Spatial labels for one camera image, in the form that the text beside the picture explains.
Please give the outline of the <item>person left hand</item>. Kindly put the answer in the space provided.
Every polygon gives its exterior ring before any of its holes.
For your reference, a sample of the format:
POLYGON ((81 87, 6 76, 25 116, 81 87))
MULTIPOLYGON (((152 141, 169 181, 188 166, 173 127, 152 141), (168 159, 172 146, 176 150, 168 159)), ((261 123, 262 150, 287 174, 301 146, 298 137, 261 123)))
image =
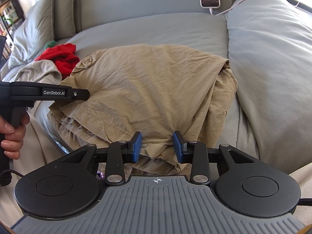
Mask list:
POLYGON ((30 116, 25 113, 21 117, 20 125, 14 128, 1 116, 1 134, 4 134, 4 140, 1 142, 1 147, 4 154, 13 160, 18 160, 21 156, 20 150, 23 147, 23 139, 26 134, 26 125, 30 122, 30 116))

